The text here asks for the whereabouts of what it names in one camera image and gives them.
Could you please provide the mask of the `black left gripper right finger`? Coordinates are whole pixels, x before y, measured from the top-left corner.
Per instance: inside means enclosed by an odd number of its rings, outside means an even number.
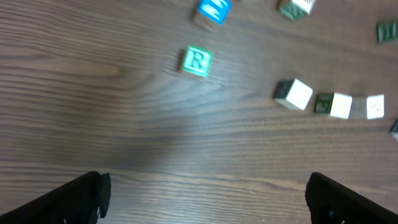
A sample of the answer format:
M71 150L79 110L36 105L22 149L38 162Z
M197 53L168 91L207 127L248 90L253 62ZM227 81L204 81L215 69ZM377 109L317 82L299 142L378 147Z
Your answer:
M305 199L312 224L397 224L397 214L319 173L311 174Z

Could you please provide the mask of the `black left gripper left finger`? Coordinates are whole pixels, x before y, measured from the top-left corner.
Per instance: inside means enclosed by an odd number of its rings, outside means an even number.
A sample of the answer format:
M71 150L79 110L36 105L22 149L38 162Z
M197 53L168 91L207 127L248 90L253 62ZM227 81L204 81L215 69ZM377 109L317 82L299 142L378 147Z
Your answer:
M1 215L1 224L96 224L111 198L109 173L90 171Z

